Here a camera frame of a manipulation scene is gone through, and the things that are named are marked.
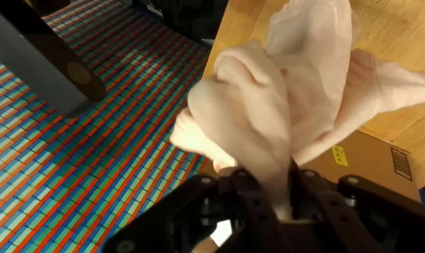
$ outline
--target table surface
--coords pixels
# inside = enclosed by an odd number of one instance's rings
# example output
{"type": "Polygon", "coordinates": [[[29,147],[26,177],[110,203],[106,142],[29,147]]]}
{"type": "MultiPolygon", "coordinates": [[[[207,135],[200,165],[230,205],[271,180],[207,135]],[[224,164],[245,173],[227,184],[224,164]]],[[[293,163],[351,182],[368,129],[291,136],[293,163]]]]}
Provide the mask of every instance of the table surface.
{"type": "MultiPolygon", "coordinates": [[[[269,18],[286,0],[230,0],[205,74],[220,50],[250,39],[264,40],[269,18]]],[[[425,71],[425,0],[351,0],[361,24],[358,47],[425,71]]],[[[393,142],[417,160],[417,182],[425,184],[425,104],[376,116],[361,130],[393,142]]]]}

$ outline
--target crumpled fabric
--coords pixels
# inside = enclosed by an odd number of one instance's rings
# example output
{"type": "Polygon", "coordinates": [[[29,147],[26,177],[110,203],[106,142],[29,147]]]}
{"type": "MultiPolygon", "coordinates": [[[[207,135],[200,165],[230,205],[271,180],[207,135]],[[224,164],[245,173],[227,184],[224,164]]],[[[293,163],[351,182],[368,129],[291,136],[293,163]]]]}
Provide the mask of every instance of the crumpled fabric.
{"type": "Polygon", "coordinates": [[[223,50],[215,76],[189,92],[174,144],[216,170],[244,165],[291,219],[288,171],[345,139],[379,112],[425,102],[425,73],[352,49],[348,0],[291,0],[274,14],[267,45],[223,50]]]}

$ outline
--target brown cardboard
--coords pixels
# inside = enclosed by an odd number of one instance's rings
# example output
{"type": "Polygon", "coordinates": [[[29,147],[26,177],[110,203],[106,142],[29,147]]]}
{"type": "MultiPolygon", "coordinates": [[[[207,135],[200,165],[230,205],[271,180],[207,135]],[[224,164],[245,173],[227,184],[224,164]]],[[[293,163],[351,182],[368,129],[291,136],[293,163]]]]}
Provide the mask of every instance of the brown cardboard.
{"type": "Polygon", "coordinates": [[[412,157],[407,150],[359,130],[337,146],[344,149],[345,157],[341,157],[343,153],[340,151],[329,150],[303,167],[313,168],[334,182],[343,175],[358,174],[420,201],[420,191],[412,175],[412,157]]]}

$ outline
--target striped carpet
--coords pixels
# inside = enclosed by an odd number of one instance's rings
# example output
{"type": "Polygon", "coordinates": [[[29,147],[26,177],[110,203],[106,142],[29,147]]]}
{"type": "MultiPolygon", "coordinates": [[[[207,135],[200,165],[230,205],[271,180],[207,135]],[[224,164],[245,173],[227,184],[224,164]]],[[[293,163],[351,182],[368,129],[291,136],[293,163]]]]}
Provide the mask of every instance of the striped carpet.
{"type": "Polygon", "coordinates": [[[64,118],[0,63],[0,251],[101,251],[203,165],[168,137],[209,49],[117,0],[47,21],[109,94],[64,118]]]}

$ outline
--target white cloth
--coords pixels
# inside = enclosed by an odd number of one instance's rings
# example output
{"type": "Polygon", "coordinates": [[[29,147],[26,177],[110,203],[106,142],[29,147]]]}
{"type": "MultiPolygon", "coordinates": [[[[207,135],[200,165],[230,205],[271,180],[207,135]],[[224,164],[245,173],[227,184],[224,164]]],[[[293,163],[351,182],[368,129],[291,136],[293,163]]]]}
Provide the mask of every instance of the white cloth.
{"type": "Polygon", "coordinates": [[[215,76],[191,90],[172,142],[217,168],[247,167],[283,218],[292,157],[305,164],[376,113],[425,102],[425,74],[352,50],[352,39],[348,0],[291,0],[267,46],[220,53],[215,76]]]}

